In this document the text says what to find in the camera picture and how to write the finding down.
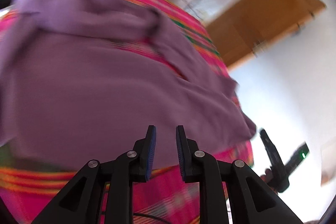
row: colorful striped cloth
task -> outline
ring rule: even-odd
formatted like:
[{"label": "colorful striped cloth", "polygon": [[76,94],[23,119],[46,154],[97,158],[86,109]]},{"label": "colorful striped cloth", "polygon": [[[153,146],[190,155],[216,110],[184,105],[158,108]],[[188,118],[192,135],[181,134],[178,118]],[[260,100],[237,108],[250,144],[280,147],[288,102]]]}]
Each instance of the colorful striped cloth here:
[{"label": "colorful striped cloth", "polygon": [[[226,66],[205,28],[194,17],[166,0],[126,1],[137,5],[154,6],[166,13],[180,27],[212,70],[228,76]],[[15,19],[15,12],[11,11],[0,20],[0,39]],[[112,43],[119,49],[141,54],[164,63],[174,70],[146,40]],[[233,100],[239,105],[236,97]],[[253,165],[253,154],[249,141],[236,145],[215,157],[227,162],[241,159],[248,165]],[[48,164],[29,160],[22,162],[11,156],[8,145],[0,148],[0,196],[19,223],[31,223],[74,174],[75,171],[65,172]],[[153,170],[149,182],[134,185],[133,208],[134,212],[158,216],[174,224],[196,224],[199,223],[199,186],[197,183],[184,184],[178,166]],[[151,218],[135,216],[134,223],[159,222]]]}]

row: purple garment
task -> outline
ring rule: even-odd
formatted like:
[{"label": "purple garment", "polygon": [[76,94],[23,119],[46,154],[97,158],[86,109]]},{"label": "purple garment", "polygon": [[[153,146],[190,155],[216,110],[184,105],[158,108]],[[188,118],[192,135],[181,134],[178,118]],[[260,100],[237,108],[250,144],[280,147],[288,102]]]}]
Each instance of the purple garment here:
[{"label": "purple garment", "polygon": [[[160,11],[124,0],[16,0],[0,44],[0,145],[78,169],[115,159],[157,127],[154,168],[178,163],[175,127],[209,153],[255,134],[231,101],[236,82],[216,75]],[[166,65],[109,41],[148,37]]]}]

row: purple hoodie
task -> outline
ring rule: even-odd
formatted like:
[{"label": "purple hoodie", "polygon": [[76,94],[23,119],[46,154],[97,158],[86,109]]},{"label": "purple hoodie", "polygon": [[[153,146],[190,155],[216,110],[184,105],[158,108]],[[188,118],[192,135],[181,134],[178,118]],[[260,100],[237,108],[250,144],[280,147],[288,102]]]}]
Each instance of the purple hoodie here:
[{"label": "purple hoodie", "polygon": [[[157,127],[154,168],[178,163],[175,127],[209,153],[255,134],[231,101],[236,82],[215,74],[163,13],[124,0],[16,0],[0,43],[0,145],[79,169],[115,159]],[[148,37],[180,73],[109,41]]]}]

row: black cable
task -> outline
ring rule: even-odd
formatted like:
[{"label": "black cable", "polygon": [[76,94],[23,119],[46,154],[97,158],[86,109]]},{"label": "black cable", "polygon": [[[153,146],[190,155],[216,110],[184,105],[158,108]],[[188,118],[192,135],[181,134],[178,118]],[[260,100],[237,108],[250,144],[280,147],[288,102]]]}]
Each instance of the black cable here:
[{"label": "black cable", "polygon": [[153,218],[153,219],[158,220],[158,221],[161,221],[161,222],[163,222],[163,223],[171,224],[169,221],[164,220],[163,218],[160,218],[160,217],[157,217],[157,216],[153,216],[153,215],[146,215],[146,214],[141,214],[141,213],[134,213],[133,215],[134,215],[134,216],[147,217],[147,218]]}]

